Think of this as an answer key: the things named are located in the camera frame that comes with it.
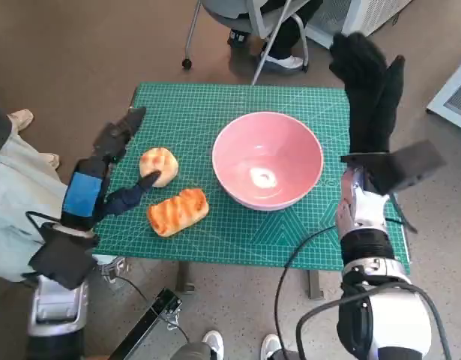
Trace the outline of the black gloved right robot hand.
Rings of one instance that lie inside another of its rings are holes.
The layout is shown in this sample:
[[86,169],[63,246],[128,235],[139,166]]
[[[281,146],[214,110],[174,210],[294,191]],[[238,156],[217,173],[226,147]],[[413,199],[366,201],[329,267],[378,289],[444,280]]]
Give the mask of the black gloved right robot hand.
[[360,32],[335,34],[330,54],[329,69],[343,82],[349,102],[349,152],[388,152],[403,95],[405,57],[388,64]]

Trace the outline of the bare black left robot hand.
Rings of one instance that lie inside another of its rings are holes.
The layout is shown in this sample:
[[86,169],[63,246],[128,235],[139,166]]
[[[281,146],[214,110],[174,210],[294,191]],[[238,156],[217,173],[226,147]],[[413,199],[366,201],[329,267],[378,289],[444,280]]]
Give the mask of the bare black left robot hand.
[[76,230],[91,230],[109,215],[121,215],[139,205],[161,175],[152,170],[135,185],[107,193],[110,175],[126,154],[127,144],[136,135],[146,108],[131,108],[116,123],[109,122],[93,143],[88,158],[77,162],[61,208],[61,224]]

